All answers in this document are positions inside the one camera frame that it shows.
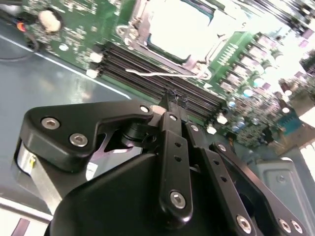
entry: bolt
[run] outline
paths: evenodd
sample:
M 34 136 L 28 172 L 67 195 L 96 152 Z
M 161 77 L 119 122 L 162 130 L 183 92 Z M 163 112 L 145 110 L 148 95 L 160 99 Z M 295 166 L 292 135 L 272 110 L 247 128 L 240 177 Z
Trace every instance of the bolt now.
M 303 233 L 303 230 L 302 230 L 301 226 L 296 221 L 291 220 L 291 223 L 292 223 L 292 225 L 294 226 L 294 228 L 295 228 L 295 230 L 297 232 L 299 232 L 300 234 Z
M 226 151 L 225 146 L 223 146 L 222 144 L 219 144 L 218 146 L 219 146 L 219 148 L 221 149 L 221 151 Z
M 250 234 L 252 232 L 252 227 L 245 217 L 238 215 L 236 221 L 245 233 Z
M 287 232 L 290 233 L 291 232 L 291 228 L 290 226 L 282 219 L 279 220 L 279 223 L 281 225 L 281 227 Z
M 174 120 L 174 121 L 177 121 L 177 118 L 176 118 L 176 116 L 173 116 L 173 115 L 169 115 L 169 117 L 172 119 L 172 120 Z
M 46 117 L 42 119 L 41 124 L 46 129 L 58 129 L 60 127 L 59 121 L 52 117 Z
M 140 106 L 140 110 L 142 110 L 143 112 L 145 113 L 148 113 L 149 112 L 149 108 L 145 107 L 145 106 Z
M 194 131 L 196 131 L 196 132 L 199 130 L 198 127 L 195 126 L 195 125 L 192 125 L 191 127 L 192 127 L 192 129 L 193 129 Z
M 88 139 L 83 134 L 72 134 L 69 139 L 73 145 L 80 148 L 88 144 Z
M 285 183 L 285 178 L 284 178 L 284 176 L 277 176 L 277 181 L 278 181 L 279 183 Z
M 186 200 L 183 197 L 183 195 L 180 194 L 179 192 L 176 192 L 176 191 L 171 192 L 170 198 L 171 198 L 172 204 L 176 208 L 183 209 L 186 206 Z

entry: green circuit board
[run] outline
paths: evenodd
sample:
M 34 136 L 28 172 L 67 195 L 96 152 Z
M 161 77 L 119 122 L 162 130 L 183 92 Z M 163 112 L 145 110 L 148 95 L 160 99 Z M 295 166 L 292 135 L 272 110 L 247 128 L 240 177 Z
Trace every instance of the green circuit board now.
M 47 8 L 57 11 L 63 20 L 61 31 L 47 33 L 38 22 L 28 26 L 28 30 L 36 36 L 38 41 L 46 45 L 48 52 L 86 70 L 89 68 L 90 54 L 93 52 L 92 48 L 95 44 L 113 42 L 115 45 L 131 51 L 122 38 L 117 35 L 116 27 L 128 25 L 135 3 L 136 0 L 23 0 L 23 9 L 35 16 Z M 227 132 L 233 132 L 232 124 L 237 122 L 239 116 L 242 116 L 245 119 L 246 127 L 237 132 L 237 141 L 249 147 L 258 145 L 257 139 L 261 135 L 261 131 L 268 125 L 277 126 L 276 123 L 283 117 L 283 114 L 279 113 L 276 99 L 270 94 L 265 94 L 262 90 L 256 91 L 255 98 L 244 98 L 243 88 L 245 86 L 252 87 L 253 84 L 250 77 L 246 78 L 233 92 L 227 92 L 220 84 L 221 80 L 226 77 L 228 70 L 239 59 L 240 54 L 247 49 L 248 44 L 260 32 L 261 29 L 257 27 L 257 24 L 259 22 L 252 19 L 247 25 L 247 30 L 233 33 L 210 64 L 209 70 L 212 76 L 209 80 L 183 78 L 220 98 L 226 99 L 233 96 L 236 99 L 238 108 L 235 110 L 235 115 L 227 125 L 218 130 L 218 133 L 224 135 Z M 263 33 L 269 34 L 275 30 L 271 24 L 269 29 L 265 27 Z M 136 50 L 131 52 L 172 72 L 159 61 Z M 157 102 L 113 78 L 102 77 L 138 96 Z M 253 118 L 259 118 L 258 124 L 252 123 Z

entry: electronic component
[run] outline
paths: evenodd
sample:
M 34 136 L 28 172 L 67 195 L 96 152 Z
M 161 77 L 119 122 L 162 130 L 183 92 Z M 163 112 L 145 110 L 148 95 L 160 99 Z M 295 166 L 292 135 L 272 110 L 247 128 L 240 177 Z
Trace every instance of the electronic component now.
M 285 57 L 282 52 L 276 51 L 276 52 L 273 52 L 271 55 L 275 59 L 276 65 L 283 65 Z
M 283 99 L 279 99 L 279 105 L 283 113 L 286 114 L 290 112 L 288 104 Z
M 270 37 L 266 36 L 265 34 L 258 33 L 255 37 L 256 43 L 263 46 L 266 49 L 272 49 L 276 47 L 277 42 Z
M 38 20 L 47 32 L 58 32 L 63 26 L 60 14 L 52 8 L 47 8 L 38 14 Z
M 244 117 L 238 117 L 237 121 L 236 121 L 236 125 L 240 129 L 243 128 L 245 126 L 245 119 L 244 119 Z
M 230 11 L 224 12 L 224 8 L 202 1 L 137 0 L 130 24 L 118 26 L 116 31 L 127 46 L 140 53 L 180 74 L 202 77 L 197 64 L 209 65 L 210 58 L 247 18 L 233 2 L 228 4 Z
M 235 90 L 233 85 L 228 80 L 224 80 L 224 79 L 221 80 L 220 87 L 227 92 L 233 92 Z
M 254 74 L 251 79 L 253 81 L 253 86 L 256 88 L 260 88 L 265 84 L 265 80 L 258 74 Z
M 290 86 L 286 82 L 279 82 L 280 87 L 286 96 L 291 96 L 292 91 Z
M 236 106 L 235 98 L 234 98 L 234 97 L 229 97 L 229 98 L 226 100 L 226 104 L 227 104 L 227 107 L 230 108 L 230 109 L 235 108 L 235 106 Z
M 229 70 L 226 80 L 230 81 L 234 85 L 239 86 L 244 81 L 244 78 L 237 75 L 234 71 Z
M 227 123 L 227 118 L 222 113 L 219 113 L 218 116 L 217 116 L 217 122 L 219 124 L 226 124 Z
M 251 97 L 251 96 L 253 96 L 253 94 L 254 94 L 254 91 L 252 90 L 251 87 L 249 87 L 249 86 L 243 87 L 243 95 L 245 97 Z
M 268 55 L 268 53 L 266 51 L 262 50 L 262 48 L 259 48 L 259 47 L 254 46 L 254 45 L 249 47 L 248 53 L 259 61 L 264 60 Z
M 250 71 L 258 71 L 259 74 L 264 73 L 264 69 L 262 68 L 260 63 L 250 55 L 243 55 L 240 58 L 240 63 Z

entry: white component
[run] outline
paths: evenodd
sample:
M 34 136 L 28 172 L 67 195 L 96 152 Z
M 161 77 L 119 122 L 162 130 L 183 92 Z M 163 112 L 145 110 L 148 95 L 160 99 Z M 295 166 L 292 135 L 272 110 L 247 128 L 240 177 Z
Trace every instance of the white component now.
M 150 42 L 183 60 L 192 54 L 204 59 L 218 40 L 209 17 L 181 0 L 166 0 L 158 6 L 151 19 Z
M 95 79 L 98 76 L 98 73 L 99 73 L 98 70 L 88 69 L 86 75 L 92 79 Z
M 284 94 L 289 97 L 289 96 L 292 95 L 292 91 L 291 90 L 287 90 L 287 91 L 284 92 Z
M 98 165 L 92 162 L 89 162 L 87 165 L 87 171 L 85 173 L 85 177 L 87 181 L 91 180 L 94 177 L 94 174 L 98 168 Z
M 90 54 L 90 59 L 93 62 L 100 63 L 102 61 L 102 59 L 103 59 L 103 54 L 92 52 Z
M 50 10 L 41 11 L 38 15 L 38 19 L 48 32 L 58 32 L 61 29 L 61 22 Z
M 59 49 L 65 52 L 69 50 L 69 47 L 66 44 L 62 43 L 61 45 L 59 45 Z
M 309 124 L 312 127 L 315 127 L 315 107 L 309 109 L 307 112 L 302 114 L 299 118 L 301 121 Z
M 285 114 L 289 113 L 290 109 L 288 107 L 285 107 L 285 108 L 282 109 L 282 112 L 285 113 Z
M 208 124 L 207 133 L 208 134 L 215 134 L 216 132 L 217 132 L 217 130 L 211 124 Z
M 217 122 L 220 124 L 226 124 L 227 118 L 225 118 L 224 115 L 222 113 L 220 113 L 217 117 Z

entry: black cable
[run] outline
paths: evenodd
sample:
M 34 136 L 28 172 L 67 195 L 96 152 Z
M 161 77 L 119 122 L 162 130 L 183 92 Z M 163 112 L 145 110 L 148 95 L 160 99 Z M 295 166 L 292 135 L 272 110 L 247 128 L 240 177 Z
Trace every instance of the black cable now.
M 0 0 L 0 4 L 22 6 L 21 0 Z
M 32 52 L 21 56 L 21 57 L 17 57 L 17 58 L 0 58 L 0 62 L 17 62 L 17 61 L 22 61 L 22 60 L 26 60 L 29 59 L 30 57 L 32 57 L 36 52 L 38 52 L 39 50 L 39 43 L 36 41 L 35 37 L 28 33 L 28 32 L 24 32 L 24 35 L 29 38 L 32 43 L 34 44 L 34 49 Z

